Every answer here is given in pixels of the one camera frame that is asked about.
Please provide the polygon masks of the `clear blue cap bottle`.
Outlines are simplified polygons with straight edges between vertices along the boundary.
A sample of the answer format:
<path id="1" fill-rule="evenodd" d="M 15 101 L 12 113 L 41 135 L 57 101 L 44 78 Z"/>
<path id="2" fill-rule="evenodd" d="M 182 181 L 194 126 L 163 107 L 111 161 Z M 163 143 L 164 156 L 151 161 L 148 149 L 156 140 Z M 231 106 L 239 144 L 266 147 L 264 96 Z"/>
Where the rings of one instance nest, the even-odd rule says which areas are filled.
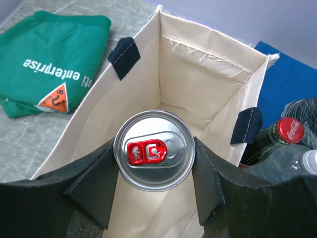
<path id="1" fill-rule="evenodd" d="M 245 169 L 270 182 L 282 182 L 295 176 L 317 174 L 317 151 L 303 145 L 281 146 L 263 162 Z"/>

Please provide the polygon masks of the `red top drink can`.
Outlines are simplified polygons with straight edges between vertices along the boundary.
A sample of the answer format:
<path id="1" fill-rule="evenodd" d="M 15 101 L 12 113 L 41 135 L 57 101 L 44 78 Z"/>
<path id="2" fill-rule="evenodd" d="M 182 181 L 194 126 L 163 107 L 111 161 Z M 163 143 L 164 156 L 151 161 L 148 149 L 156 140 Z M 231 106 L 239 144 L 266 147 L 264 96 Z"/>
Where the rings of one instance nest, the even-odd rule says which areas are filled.
<path id="1" fill-rule="evenodd" d="M 177 115 L 140 112 L 119 129 L 113 154 L 126 182 L 143 191 L 167 191 L 189 175 L 196 154 L 194 137 Z"/>

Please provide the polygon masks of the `beige canvas tote bag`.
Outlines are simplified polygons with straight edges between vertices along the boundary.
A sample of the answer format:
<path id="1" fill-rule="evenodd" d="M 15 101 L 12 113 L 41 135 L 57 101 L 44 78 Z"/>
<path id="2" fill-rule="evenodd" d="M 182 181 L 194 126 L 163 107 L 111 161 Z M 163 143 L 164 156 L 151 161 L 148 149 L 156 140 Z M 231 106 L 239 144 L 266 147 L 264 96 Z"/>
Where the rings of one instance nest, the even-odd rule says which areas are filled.
<path id="1" fill-rule="evenodd" d="M 140 59 L 123 79 L 113 66 L 105 69 L 36 176 L 92 152 L 130 117 L 154 109 L 176 114 L 217 155 L 239 164 L 246 145 L 230 145 L 238 114 L 257 105 L 265 72 L 279 56 L 165 13 L 161 5 L 134 41 Z M 119 177 L 104 237 L 200 237 L 196 210 L 192 176 L 165 192 L 140 191 Z"/>

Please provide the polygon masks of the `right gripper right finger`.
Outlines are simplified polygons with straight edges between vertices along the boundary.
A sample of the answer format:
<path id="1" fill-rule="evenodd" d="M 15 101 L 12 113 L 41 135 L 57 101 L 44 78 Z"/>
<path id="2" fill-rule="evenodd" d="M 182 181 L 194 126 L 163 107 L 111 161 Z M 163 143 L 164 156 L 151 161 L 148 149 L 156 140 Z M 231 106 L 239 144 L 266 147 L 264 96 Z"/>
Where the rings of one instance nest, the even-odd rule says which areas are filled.
<path id="1" fill-rule="evenodd" d="M 317 178 L 271 183 L 195 139 L 192 167 L 199 223 L 207 238 L 314 238 Z"/>

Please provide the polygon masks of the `red cap cola bottle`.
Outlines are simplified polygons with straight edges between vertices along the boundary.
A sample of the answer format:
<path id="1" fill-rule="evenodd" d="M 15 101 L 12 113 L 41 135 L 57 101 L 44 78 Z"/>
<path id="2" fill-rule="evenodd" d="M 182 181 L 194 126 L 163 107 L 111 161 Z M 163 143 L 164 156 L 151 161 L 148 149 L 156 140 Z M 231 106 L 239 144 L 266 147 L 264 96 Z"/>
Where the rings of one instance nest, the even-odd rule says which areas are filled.
<path id="1" fill-rule="evenodd" d="M 305 130 L 299 120 L 286 117 L 261 129 L 254 141 L 246 146 L 239 167 L 245 169 L 262 162 L 269 152 L 279 146 L 300 142 Z"/>

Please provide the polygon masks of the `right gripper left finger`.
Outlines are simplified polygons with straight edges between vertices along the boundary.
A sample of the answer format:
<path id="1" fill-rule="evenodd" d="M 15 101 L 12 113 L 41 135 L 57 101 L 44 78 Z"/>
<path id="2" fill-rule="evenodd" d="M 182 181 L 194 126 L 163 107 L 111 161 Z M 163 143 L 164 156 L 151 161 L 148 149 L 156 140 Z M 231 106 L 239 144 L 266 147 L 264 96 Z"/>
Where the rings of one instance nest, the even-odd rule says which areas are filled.
<path id="1" fill-rule="evenodd" d="M 102 237 L 109 225 L 117 177 L 110 140 L 36 179 L 2 183 L 1 237 Z"/>

